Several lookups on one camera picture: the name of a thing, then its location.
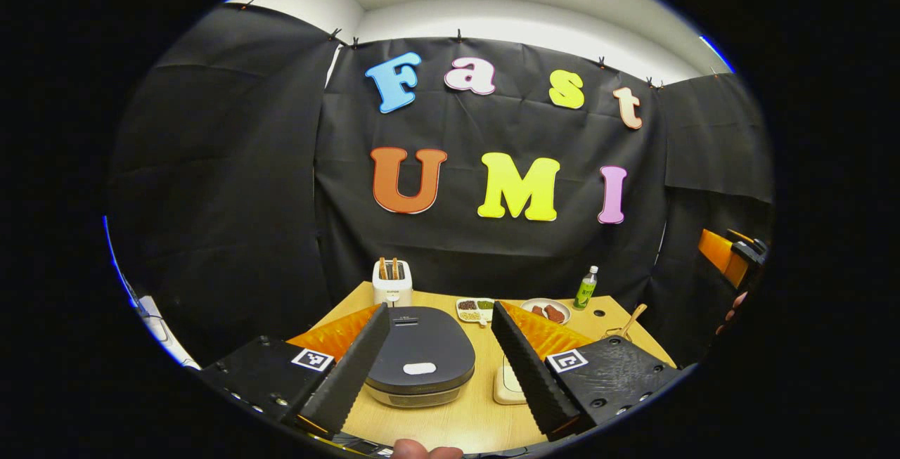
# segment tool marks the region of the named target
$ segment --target white label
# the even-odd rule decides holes
[[[407,373],[407,375],[425,375],[426,373],[434,373],[436,369],[437,366],[433,363],[405,364],[403,373]]]
[[[578,350],[574,349],[569,350],[568,352],[553,354],[552,356],[547,356],[547,358],[550,359],[550,365],[553,366],[553,369],[556,370],[557,373],[582,367],[588,363],[587,359],[585,359]]]
[[[328,364],[331,364],[331,361],[333,360],[334,356],[303,348],[303,351],[290,362],[297,364],[297,366],[303,366],[304,368],[312,370],[325,370],[325,368],[328,367]]]

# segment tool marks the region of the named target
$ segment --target letter m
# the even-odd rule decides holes
[[[505,153],[487,153],[482,162],[488,167],[488,186],[484,194],[484,204],[478,207],[479,216],[491,219],[502,218],[506,210],[501,206],[501,195],[506,199],[512,218],[525,208],[528,198],[531,203],[525,210],[525,218],[530,221],[554,221],[553,184],[559,162],[552,158],[538,158],[531,164],[524,179],[515,168],[512,158]]]

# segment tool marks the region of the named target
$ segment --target plastic bottle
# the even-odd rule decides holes
[[[594,294],[595,286],[597,286],[597,266],[591,266],[591,272],[585,274],[584,278],[581,278],[581,285],[578,287],[575,303],[572,306],[575,309],[587,308],[588,302],[591,301],[591,295]]]

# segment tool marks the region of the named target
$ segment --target pink letter i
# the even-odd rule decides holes
[[[624,220],[622,214],[622,181],[628,171],[614,165],[600,168],[605,187],[603,189],[603,210],[597,216],[601,224],[620,224]]]

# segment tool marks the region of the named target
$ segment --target blue letter f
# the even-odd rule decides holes
[[[417,53],[409,52],[366,71],[366,77],[375,80],[375,86],[378,87],[379,93],[382,94],[382,105],[379,106],[379,110],[382,113],[389,113],[402,108],[416,99],[416,95],[412,91],[403,90],[401,84],[405,82],[411,88],[418,84],[416,72],[409,66],[421,63],[421,56],[417,55]],[[399,72],[394,71],[397,67],[399,67]]]

